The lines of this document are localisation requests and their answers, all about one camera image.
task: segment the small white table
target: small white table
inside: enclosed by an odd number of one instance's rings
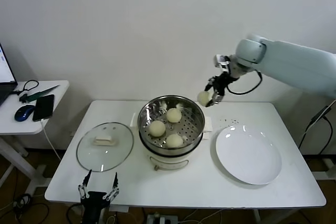
[[[57,202],[80,202],[78,185],[88,171],[76,159],[76,149],[83,135],[105,122],[130,125],[133,114],[145,102],[94,101],[73,137],[45,198]],[[191,153],[197,158],[181,170],[155,171],[147,159],[138,132],[132,128],[134,147],[129,157],[118,167],[103,173],[92,173],[88,190],[108,192],[118,172],[120,193],[113,205],[174,208],[236,208],[236,209],[299,209],[321,207],[326,199],[280,116],[270,103],[224,102],[203,108],[212,118],[213,135],[234,123],[254,125],[277,146],[282,158],[279,177],[269,185],[242,183],[224,170],[216,160],[215,137],[201,141]],[[261,223],[277,223],[293,210],[275,214]]]
[[[22,90],[26,82],[19,82],[15,90]],[[28,95],[46,90],[53,86],[59,85],[56,89],[52,90],[49,94],[55,95],[54,110],[58,103],[62,99],[63,95],[69,87],[68,81],[40,81],[39,86],[29,91]],[[15,112],[24,104],[19,102],[19,96],[16,94],[10,95],[5,102],[0,106],[0,135],[34,135],[43,130],[40,122],[33,122],[31,115],[24,122],[17,122],[14,120]],[[4,156],[10,161],[11,166],[6,170],[3,177],[0,179],[0,186],[8,177],[12,169],[17,167],[22,173],[30,178],[29,186],[26,193],[33,195],[36,187],[47,187],[50,178],[44,178],[42,176],[45,169],[45,165],[40,165],[37,169],[34,169],[22,156],[27,156],[27,151],[12,138],[11,145],[8,144],[2,137],[0,137],[0,155]]]

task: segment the floor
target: floor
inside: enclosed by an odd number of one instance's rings
[[[51,152],[30,152],[27,160],[33,165],[46,164],[47,168],[44,175],[46,177],[51,177],[58,165],[58,159]],[[308,165],[313,170],[323,170],[324,165],[320,161],[307,161]],[[0,156],[0,176],[4,173],[6,168],[9,166],[9,162]],[[8,205],[13,201],[13,194],[15,197],[23,194],[29,183],[29,179],[22,174],[20,171],[14,169],[6,182],[0,188],[0,209]],[[282,221],[281,224],[335,224],[336,223],[336,183],[334,181],[322,181],[319,185],[327,198],[327,205],[323,208],[310,208],[304,209],[288,217],[286,220]],[[46,224],[59,224],[68,223],[66,219],[67,206],[61,203],[51,203],[44,199],[43,193],[45,188],[39,188],[35,195],[37,197],[33,198],[33,204],[35,203],[45,203],[49,206],[49,215],[47,219],[43,222]],[[7,211],[11,210],[11,206],[0,211],[0,223],[6,224],[18,224],[15,220],[15,215],[13,211],[6,214],[3,218],[1,216]],[[179,220],[183,220],[187,215],[192,213],[194,209],[156,209],[156,208],[145,208],[145,214],[153,214],[159,212],[163,215],[177,215]],[[261,217],[270,214],[273,210],[263,210],[260,212]],[[44,218],[47,209],[45,206],[36,205],[28,209],[20,218],[22,224],[37,224],[40,223]],[[215,213],[215,210],[202,209],[198,210],[193,214],[190,220],[201,220],[202,218]],[[115,216],[116,213],[109,212],[106,218],[109,216]],[[252,210],[223,210],[222,211],[222,222],[220,222],[221,214],[217,213],[210,218],[202,221],[203,224],[213,224],[213,223],[255,223]],[[70,219],[73,224],[80,223],[80,217],[74,212],[70,212]],[[130,214],[118,213],[117,219],[119,224],[141,224],[144,220],[144,212],[141,208],[130,208]],[[113,218],[110,219],[108,224],[113,224]]]

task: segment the blue mouse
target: blue mouse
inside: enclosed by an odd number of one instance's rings
[[[28,117],[33,113],[34,108],[34,105],[25,105],[19,108],[14,115],[15,121],[23,122],[27,120]]]

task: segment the glass lid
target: glass lid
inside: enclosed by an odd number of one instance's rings
[[[104,123],[88,131],[77,146],[79,164],[93,172],[105,172],[120,165],[134,144],[132,131],[122,123]]]

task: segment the power strip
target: power strip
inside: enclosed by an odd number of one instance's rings
[[[177,224],[178,217],[175,215],[147,215],[146,224]]]

